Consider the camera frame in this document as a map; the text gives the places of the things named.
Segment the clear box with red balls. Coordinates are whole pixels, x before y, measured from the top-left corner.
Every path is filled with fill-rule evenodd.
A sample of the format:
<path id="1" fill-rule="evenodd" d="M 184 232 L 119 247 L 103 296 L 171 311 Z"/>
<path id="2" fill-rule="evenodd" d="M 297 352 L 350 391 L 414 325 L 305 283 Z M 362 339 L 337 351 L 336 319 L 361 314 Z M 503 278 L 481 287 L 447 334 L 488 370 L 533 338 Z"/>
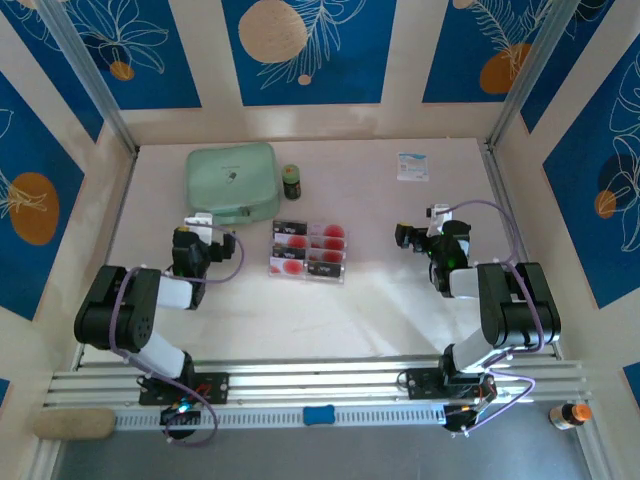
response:
<path id="1" fill-rule="evenodd" d="M 271 277 L 342 284 L 347 231 L 340 225 L 274 219 L 269 247 Z"/>

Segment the mint green zip pouch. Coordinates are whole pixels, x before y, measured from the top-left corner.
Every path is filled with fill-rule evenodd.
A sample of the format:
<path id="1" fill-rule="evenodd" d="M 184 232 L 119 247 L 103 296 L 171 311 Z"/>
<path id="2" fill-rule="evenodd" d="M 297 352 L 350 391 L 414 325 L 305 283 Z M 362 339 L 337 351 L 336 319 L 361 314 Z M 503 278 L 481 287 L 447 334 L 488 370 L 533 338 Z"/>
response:
<path id="1" fill-rule="evenodd" d="M 194 150 L 186 158 L 187 204 L 219 225 L 269 220 L 280 210 L 280 168 L 273 147 L 251 143 Z"/>

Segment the white and blue packet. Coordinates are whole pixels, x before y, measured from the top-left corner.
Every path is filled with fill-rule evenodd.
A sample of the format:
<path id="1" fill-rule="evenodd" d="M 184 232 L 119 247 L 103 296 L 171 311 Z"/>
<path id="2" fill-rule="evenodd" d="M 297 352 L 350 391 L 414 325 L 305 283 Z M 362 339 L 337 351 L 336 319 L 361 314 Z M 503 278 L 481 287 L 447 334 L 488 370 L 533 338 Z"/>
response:
<path id="1" fill-rule="evenodd" d="M 399 181 L 427 182 L 429 180 L 427 156 L 417 153 L 399 153 L 397 156 L 397 179 Z"/>

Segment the dark jar with green lid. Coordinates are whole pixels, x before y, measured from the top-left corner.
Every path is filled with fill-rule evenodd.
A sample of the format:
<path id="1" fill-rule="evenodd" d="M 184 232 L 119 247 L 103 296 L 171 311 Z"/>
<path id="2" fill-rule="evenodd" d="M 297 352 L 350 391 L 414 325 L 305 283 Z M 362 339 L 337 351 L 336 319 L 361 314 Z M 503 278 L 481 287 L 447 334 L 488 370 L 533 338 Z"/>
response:
<path id="1" fill-rule="evenodd" d="M 296 165 L 288 164 L 282 168 L 282 182 L 284 195 L 288 200 L 301 197 L 300 171 Z"/>

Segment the blue bone-shaped clip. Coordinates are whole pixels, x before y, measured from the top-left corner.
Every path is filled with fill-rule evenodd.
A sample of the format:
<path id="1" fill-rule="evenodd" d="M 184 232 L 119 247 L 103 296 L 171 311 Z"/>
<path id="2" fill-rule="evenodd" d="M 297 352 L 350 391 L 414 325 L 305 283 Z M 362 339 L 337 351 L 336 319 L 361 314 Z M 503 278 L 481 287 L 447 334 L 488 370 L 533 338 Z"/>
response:
<path id="1" fill-rule="evenodd" d="M 333 405 L 304 407 L 302 421 L 305 426 L 333 425 L 336 422 L 335 407 Z"/>

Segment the beige foam pad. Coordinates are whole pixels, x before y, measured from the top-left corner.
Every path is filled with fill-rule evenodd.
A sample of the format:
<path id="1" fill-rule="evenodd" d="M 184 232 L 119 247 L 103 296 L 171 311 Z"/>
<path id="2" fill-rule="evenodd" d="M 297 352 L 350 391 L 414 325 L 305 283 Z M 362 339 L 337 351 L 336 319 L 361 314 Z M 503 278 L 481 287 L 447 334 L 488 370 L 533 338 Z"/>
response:
<path id="1" fill-rule="evenodd" d="M 113 433 L 115 423 L 114 411 L 105 408 L 44 410 L 33 422 L 33 433 L 42 440 L 101 440 Z"/>

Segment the brown bottle with orange cap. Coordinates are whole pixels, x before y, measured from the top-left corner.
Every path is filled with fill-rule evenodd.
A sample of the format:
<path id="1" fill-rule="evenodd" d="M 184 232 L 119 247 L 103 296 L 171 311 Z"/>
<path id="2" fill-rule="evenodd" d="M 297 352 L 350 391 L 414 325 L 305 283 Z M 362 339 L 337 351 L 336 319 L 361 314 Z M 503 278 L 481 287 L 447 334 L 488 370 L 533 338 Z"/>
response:
<path id="1" fill-rule="evenodd" d="M 592 410 L 587 404 L 564 403 L 548 413 L 550 423 L 559 430 L 569 430 L 592 419 Z"/>

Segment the aluminium table side rail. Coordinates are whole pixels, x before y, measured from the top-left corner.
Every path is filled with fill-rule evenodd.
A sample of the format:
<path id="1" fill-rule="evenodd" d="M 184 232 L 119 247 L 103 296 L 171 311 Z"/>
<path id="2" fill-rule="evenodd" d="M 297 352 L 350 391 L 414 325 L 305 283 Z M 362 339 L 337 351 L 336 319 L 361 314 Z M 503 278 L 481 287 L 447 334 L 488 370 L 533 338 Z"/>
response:
<path id="1" fill-rule="evenodd" d="M 484 168 L 494 195 L 495 203 L 504 210 L 508 216 L 508 218 L 503 221 L 503 228 L 509 236 L 509 245 L 514 251 L 514 259 L 511 263 L 516 265 L 520 261 L 528 261 L 528 254 L 524 247 L 521 233 L 516 222 L 516 216 L 496 157 L 486 141 L 479 140 L 478 145 L 483 159 Z"/>

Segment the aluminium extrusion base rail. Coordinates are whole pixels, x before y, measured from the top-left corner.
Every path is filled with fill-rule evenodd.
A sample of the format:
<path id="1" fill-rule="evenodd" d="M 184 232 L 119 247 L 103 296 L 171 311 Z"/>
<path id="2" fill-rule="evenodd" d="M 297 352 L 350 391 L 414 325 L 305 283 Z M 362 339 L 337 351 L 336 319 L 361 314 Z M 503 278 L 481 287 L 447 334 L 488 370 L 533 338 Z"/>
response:
<path id="1" fill-rule="evenodd" d="M 409 401 L 398 384 L 411 368 L 434 368 L 433 356 L 305 361 L 198 361 L 198 372 L 229 375 L 229 407 L 385 405 Z M 590 400 L 587 370 L 578 361 L 551 354 L 520 355 L 495 368 L 498 400 L 504 403 L 536 382 L 527 401 Z M 47 407 L 134 407 L 139 398 L 137 371 L 121 362 L 87 362 L 76 371 L 54 373 L 44 404 Z"/>

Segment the aluminium corner post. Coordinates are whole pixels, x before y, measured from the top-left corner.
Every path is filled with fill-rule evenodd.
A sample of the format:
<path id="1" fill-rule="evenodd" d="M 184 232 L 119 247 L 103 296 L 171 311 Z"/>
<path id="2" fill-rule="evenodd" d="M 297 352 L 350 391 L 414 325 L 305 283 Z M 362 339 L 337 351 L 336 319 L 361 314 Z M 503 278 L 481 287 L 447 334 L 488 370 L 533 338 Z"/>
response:
<path id="1" fill-rule="evenodd" d="M 504 106 L 486 139 L 490 153 L 495 153 L 511 123 L 528 99 L 567 25 L 576 12 L 580 0 L 553 0 L 551 10 L 536 36 L 529 54 L 518 73 Z"/>
<path id="2" fill-rule="evenodd" d="M 41 19 L 101 117 L 130 157 L 135 160 L 138 145 L 120 114 L 115 98 L 63 6 L 57 0 L 33 1 Z"/>

